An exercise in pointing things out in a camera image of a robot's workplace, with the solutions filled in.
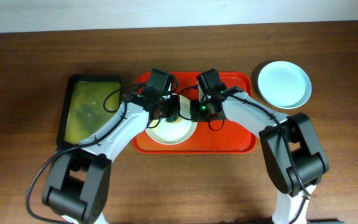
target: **white wall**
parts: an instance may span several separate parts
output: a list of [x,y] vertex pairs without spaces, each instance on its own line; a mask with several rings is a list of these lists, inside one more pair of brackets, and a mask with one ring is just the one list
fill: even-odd
[[0,0],[0,32],[358,20],[358,0]]

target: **wooden table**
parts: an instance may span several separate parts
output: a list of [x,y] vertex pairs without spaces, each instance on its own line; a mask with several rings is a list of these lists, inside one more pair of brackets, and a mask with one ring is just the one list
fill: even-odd
[[[38,223],[24,197],[55,150],[70,75],[120,75],[126,85],[153,67],[251,76],[269,60],[298,64],[313,85],[306,105],[286,111],[310,116],[330,161],[307,218],[358,223],[358,22],[0,34],[0,223]],[[45,178],[31,204],[58,218],[40,201]],[[112,165],[104,213],[113,223],[219,223],[268,218],[275,201],[260,144],[246,155],[199,156],[128,144]]]

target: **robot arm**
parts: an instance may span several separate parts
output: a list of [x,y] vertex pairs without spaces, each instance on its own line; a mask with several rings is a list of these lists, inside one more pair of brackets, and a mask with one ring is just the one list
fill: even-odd
[[[261,142],[267,172],[278,189],[277,207],[272,220],[276,224],[306,223],[307,195],[301,191],[305,184],[306,191],[312,193],[316,184],[329,169],[328,160],[318,140],[309,117],[298,113],[289,116],[276,112],[253,100],[238,87],[227,89],[220,81],[215,69],[202,73],[197,77],[200,101],[192,102],[195,106],[192,118],[228,119],[240,124],[256,135]],[[199,116],[205,95],[205,112]],[[285,130],[287,140],[300,142],[300,148],[291,152],[295,167],[292,167],[288,156],[284,137],[278,131],[277,122]],[[294,169],[298,171],[302,183],[297,181]]]
[[[79,150],[58,157],[48,175],[43,204],[72,223],[106,223],[102,210],[108,196],[111,163],[154,119],[162,97],[174,91],[170,90],[172,79],[171,74],[154,69],[141,94],[127,95],[126,102],[106,124],[79,142]],[[70,175],[70,171],[80,169],[87,171],[85,181]]]

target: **white plate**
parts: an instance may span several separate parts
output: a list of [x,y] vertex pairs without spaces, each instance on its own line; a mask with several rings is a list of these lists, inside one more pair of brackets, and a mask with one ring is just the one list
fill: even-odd
[[277,61],[259,73],[258,88],[271,105],[293,109],[305,104],[311,95],[311,82],[305,71],[290,62]]
[[[190,100],[180,96],[180,114],[185,118],[190,118]],[[150,123],[150,126],[157,124],[157,120]],[[197,122],[187,121],[179,117],[175,122],[167,122],[164,119],[155,128],[147,128],[146,133],[154,141],[161,144],[173,145],[186,141],[197,128]]]

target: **black cable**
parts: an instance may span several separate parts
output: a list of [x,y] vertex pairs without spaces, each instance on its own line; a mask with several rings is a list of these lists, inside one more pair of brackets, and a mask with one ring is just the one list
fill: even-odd
[[[197,85],[193,85],[193,86],[189,86],[189,87],[186,87],[186,88],[180,90],[180,92],[178,93],[178,95],[181,95],[184,91],[190,90],[190,89],[197,90],[197,89],[198,89],[198,84],[197,84]],[[186,117],[182,116],[182,115],[180,114],[180,111],[179,111],[179,117],[181,117],[181,118],[183,118],[183,119],[185,119],[185,120],[187,120],[187,121],[191,121],[190,118],[186,118]]]
[[134,87],[134,86],[139,86],[139,88],[141,88],[141,87],[142,87],[143,85],[145,85],[145,84],[146,84],[146,82],[136,83],[136,84],[133,84],[133,85],[129,85],[129,86],[125,86],[125,87],[119,88],[118,90],[114,90],[112,93],[110,93],[110,94],[104,99],[104,101],[103,101],[103,109],[104,109],[105,111],[107,111],[108,113],[115,113],[115,112],[117,112],[118,108],[117,108],[116,110],[109,110],[109,109],[106,108],[107,100],[108,100],[111,96],[113,96],[115,93],[117,93],[118,91],[120,91],[120,90],[123,90],[123,89],[125,89],[125,88]]
[[149,128],[149,129],[153,129],[153,128],[156,128],[159,124],[160,124],[160,122],[161,122],[161,119],[162,118],[160,118],[160,119],[158,119],[158,121],[157,121],[157,124],[155,124],[154,126],[152,126],[152,127],[150,127],[150,126],[147,126],[147,128]]
[[204,93],[203,97],[201,97],[201,101],[200,101],[200,110],[201,110],[201,107],[204,105],[204,101],[205,100],[208,100],[208,94],[207,93]]
[[176,92],[178,90],[178,87],[179,87],[179,82],[178,82],[178,78],[174,75],[171,75],[173,77],[173,81],[175,82],[175,89],[173,90],[170,90],[168,92],[168,95],[171,95],[172,93]]
[[49,219],[49,218],[44,218],[44,217],[40,217],[38,215],[36,215],[30,208],[30,196],[31,196],[31,193],[32,193],[32,190],[34,188],[34,185],[35,183],[37,182],[37,180],[39,179],[39,177],[41,176],[42,172],[48,167],[49,164],[53,163],[56,159],[58,159],[61,155],[64,155],[66,153],[69,153],[69,152],[73,152],[73,151],[76,151],[76,150],[79,150],[81,148],[84,148],[84,147],[90,147],[90,146],[93,146],[99,142],[101,142],[103,139],[105,139],[107,136],[109,136],[120,124],[121,122],[124,120],[125,118],[125,114],[127,113],[127,109],[128,109],[128,102],[124,96],[124,112],[122,113],[121,115],[121,118],[120,120],[105,134],[103,135],[101,138],[99,139],[96,139],[95,137],[95,141],[94,142],[91,142],[91,143],[88,143],[88,144],[83,144],[83,145],[76,145],[76,146],[73,146],[69,149],[65,149],[64,151],[60,151],[56,154],[54,154],[51,158],[49,158],[43,165],[42,167],[40,168],[40,170],[37,172],[37,174],[35,175],[33,181],[31,182],[30,184],[30,187],[27,191],[27,194],[25,196],[25,208],[27,209],[27,212],[35,219],[38,219],[40,221],[44,221],[44,222],[48,222],[48,223],[70,223],[70,222],[63,222],[63,221],[59,221],[59,220],[52,220],[52,219]]
[[254,107],[256,107],[256,108],[262,110],[262,111],[263,111],[265,114],[267,114],[272,120],[274,120],[274,122],[276,123],[276,125],[277,125],[277,127],[278,127],[278,130],[279,130],[279,132],[280,132],[280,135],[281,135],[281,137],[283,138],[284,145],[285,145],[285,149],[287,150],[287,154],[288,154],[288,157],[289,157],[289,159],[290,159],[291,167],[292,167],[292,169],[293,169],[293,172],[294,172],[294,174],[295,174],[295,177],[296,177],[297,181],[299,182],[299,185],[300,185],[302,191],[304,191],[304,193],[305,193],[307,196],[310,196],[310,193],[308,192],[308,190],[306,189],[305,185],[303,184],[303,182],[302,182],[302,180],[301,180],[301,178],[300,178],[300,176],[299,176],[298,170],[297,170],[296,167],[295,167],[295,163],[294,163],[293,158],[292,158],[292,153],[291,153],[290,145],[288,144],[287,136],[285,135],[284,129],[283,129],[282,125],[280,124],[280,122],[277,120],[277,118],[276,118],[273,114],[269,113],[265,108],[261,107],[260,105],[258,105],[258,104],[256,104],[256,103],[249,102],[249,101],[247,101],[247,100],[245,100],[245,99],[239,98],[239,97],[234,96],[234,95],[229,94],[229,93],[220,93],[220,94],[233,97],[234,99],[239,100],[239,101],[241,101],[241,102],[243,102],[243,103],[247,103],[247,104],[249,104],[249,105],[252,105],[252,106],[254,106]]
[[222,119],[222,126],[221,126],[219,129],[213,129],[213,128],[211,127],[211,122],[212,122],[212,121],[208,121],[208,127],[209,127],[212,131],[220,131],[220,130],[223,128],[223,126],[224,126],[224,120],[225,120],[225,119]]
[[190,90],[190,89],[197,90],[197,89],[198,89],[198,85],[193,85],[193,86],[186,87],[186,88],[180,90],[179,93],[178,93],[178,95],[181,95],[184,91]]
[[309,200],[309,198],[307,196],[303,196],[301,205],[299,206],[298,211],[296,212],[295,216],[293,217],[293,219],[289,222],[289,224],[294,224],[297,219],[299,218],[299,216],[301,215],[301,212],[303,210],[303,207],[305,206],[306,200]]

